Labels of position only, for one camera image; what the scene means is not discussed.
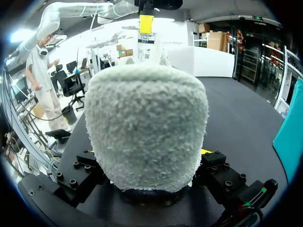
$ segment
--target green light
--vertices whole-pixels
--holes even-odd
[[[253,16],[253,19],[254,19],[254,20],[263,20],[263,18],[262,18],[262,17],[259,17],[259,16]]]

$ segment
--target ceiling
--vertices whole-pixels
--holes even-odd
[[[121,0],[111,0],[114,4]],[[10,33],[20,29],[35,29],[39,26],[43,10],[56,0],[36,0],[27,10],[27,17],[19,20],[18,25],[10,26]],[[107,0],[60,0],[60,2],[107,2]],[[200,22],[214,17],[224,17],[230,15],[254,15],[275,20],[274,15],[265,6],[262,0],[183,0],[183,5],[178,10],[155,11],[156,17],[168,17],[178,21],[193,19]],[[135,18],[137,14],[129,15],[125,18]],[[72,17],[61,18],[58,32],[71,37],[89,29],[92,18]],[[95,21],[93,27],[99,26]],[[17,43],[11,44],[10,49],[15,50]]]
[[[43,10],[56,0],[46,0],[46,3],[42,5],[43,2],[40,1],[36,6],[39,9],[33,13],[28,21],[22,23],[21,27],[29,29],[37,27]],[[107,2],[107,0],[60,0],[60,2]],[[255,15],[275,19],[262,0],[183,0],[183,5],[178,11],[182,14],[187,11],[186,17],[190,17],[187,19],[192,18],[194,21],[230,15]],[[67,30],[82,20],[82,17],[62,18],[59,29]]]

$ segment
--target cardboard box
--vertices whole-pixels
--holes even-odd
[[[222,51],[227,47],[226,33],[224,32],[210,32],[207,39],[207,48]]]
[[[45,111],[44,111],[43,107],[40,105],[40,103],[36,104],[36,106],[33,108],[33,112],[34,112],[34,115],[39,118],[42,118],[45,113]]]
[[[210,31],[210,27],[209,24],[199,24],[199,33],[205,33],[205,32],[209,32]]]
[[[227,52],[227,34],[223,32],[223,43],[221,51]]]
[[[126,55],[127,56],[133,56],[133,50],[132,49],[130,49],[130,50],[126,50]]]
[[[201,38],[202,38],[202,39],[206,39],[206,38],[207,38],[207,33],[206,33],[206,32],[205,32],[205,33],[202,33]]]
[[[122,51],[122,45],[117,45],[117,51]]]
[[[126,51],[119,51],[119,58],[126,57]]]

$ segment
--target white shirt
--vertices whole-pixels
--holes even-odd
[[[47,55],[40,55],[39,49],[37,46],[35,46],[28,58],[27,58],[27,65],[26,67],[29,67],[32,65],[32,74],[34,79],[37,81],[38,84],[42,86],[42,89],[40,91],[35,91],[33,88],[33,85],[31,85],[31,88],[35,93],[42,93],[45,91],[49,91],[53,88],[51,77],[48,74],[48,54]]]

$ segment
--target computer monitor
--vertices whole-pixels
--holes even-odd
[[[87,58],[83,58],[81,69],[85,69],[86,68],[86,63],[87,63]]]
[[[28,95],[26,78],[20,79],[14,86],[12,86],[11,93],[12,98],[16,99],[17,103],[24,102],[27,99],[26,96]]]
[[[66,68],[68,70],[68,72],[72,73],[74,71],[74,69],[76,68],[77,66],[77,62],[76,61],[72,61],[68,64],[66,64]]]

